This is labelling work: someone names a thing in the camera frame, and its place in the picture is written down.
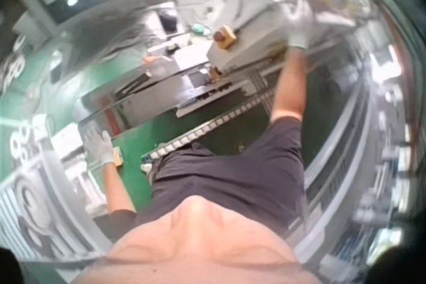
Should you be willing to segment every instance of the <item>man's arm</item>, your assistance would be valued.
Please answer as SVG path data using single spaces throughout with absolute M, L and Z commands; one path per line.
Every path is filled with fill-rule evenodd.
M 286 16 L 289 51 L 286 65 L 278 79 L 271 122 L 287 116 L 302 121 L 306 107 L 308 69 L 304 51 L 309 47 L 314 18 L 309 3 L 304 0 L 298 0 L 294 11 L 288 5 L 283 5 L 282 10 Z
M 90 130 L 85 136 L 86 149 L 101 163 L 103 167 L 103 179 L 105 185 L 108 213 L 117 210 L 136 212 L 132 200 L 117 172 L 114 164 L 114 147 L 107 131 L 102 136 Z
M 287 116 L 302 121 L 306 107 L 307 65 L 303 50 L 288 51 L 286 66 L 278 79 L 271 115 L 272 123 Z
M 115 164 L 107 163 L 103 166 L 103 178 L 108 213 L 111 214 L 118 210 L 136 212 L 126 187 L 117 172 Z

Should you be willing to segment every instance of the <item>work glove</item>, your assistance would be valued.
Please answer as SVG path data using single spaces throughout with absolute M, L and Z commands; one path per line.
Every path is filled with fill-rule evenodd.
M 107 131 L 101 136 L 95 129 L 90 129 L 85 135 L 85 147 L 102 166 L 114 163 L 114 147 Z
M 286 16 L 289 47 L 308 49 L 314 28 L 314 14 L 306 0 L 298 0 L 292 9 L 288 4 L 281 6 Z

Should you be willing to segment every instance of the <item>emergency stop button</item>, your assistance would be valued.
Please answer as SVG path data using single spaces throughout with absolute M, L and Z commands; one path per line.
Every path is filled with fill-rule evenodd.
M 237 40 L 236 35 L 228 26 L 221 27 L 213 35 L 214 42 L 221 49 L 229 49 Z

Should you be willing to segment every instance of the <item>black t-shirt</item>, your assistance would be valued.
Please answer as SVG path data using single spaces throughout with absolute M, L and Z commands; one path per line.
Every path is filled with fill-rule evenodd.
M 161 162 L 150 206 L 138 214 L 111 214 L 118 235 L 159 219 L 189 196 L 202 196 L 283 237 L 300 215 L 304 194 L 300 135 L 301 122 L 283 118 L 238 156 L 215 156 L 199 144 L 173 152 Z

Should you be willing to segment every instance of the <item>conveyor belt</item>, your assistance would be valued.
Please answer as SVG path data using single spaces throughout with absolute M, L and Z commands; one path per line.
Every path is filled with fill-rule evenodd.
M 273 95 L 274 95 L 274 89 L 270 89 L 266 92 L 263 92 L 262 94 L 257 94 L 256 96 L 252 97 L 246 102 L 243 102 L 242 104 L 236 106 L 232 110 L 225 112 L 224 114 L 221 114 L 220 116 L 217 116 L 210 121 L 207 121 L 201 126 L 198 126 L 197 128 L 191 131 L 188 131 L 187 133 L 177 137 L 174 140 L 167 142 L 166 144 L 163 144 L 161 147 L 158 147 L 157 149 L 151 151 L 149 154 L 146 154 L 145 156 L 143 156 L 142 159 L 149 157 L 151 160 L 155 160 L 160 158 L 161 156 L 165 156 L 201 138 L 202 136 L 205 136 L 210 131 L 213 131 L 214 129 L 231 121 L 231 119 L 234 119 L 237 116 L 240 116 L 241 114 L 246 113 L 247 111 L 251 110 L 253 107 L 263 103 L 263 101 L 271 99 L 271 96 Z

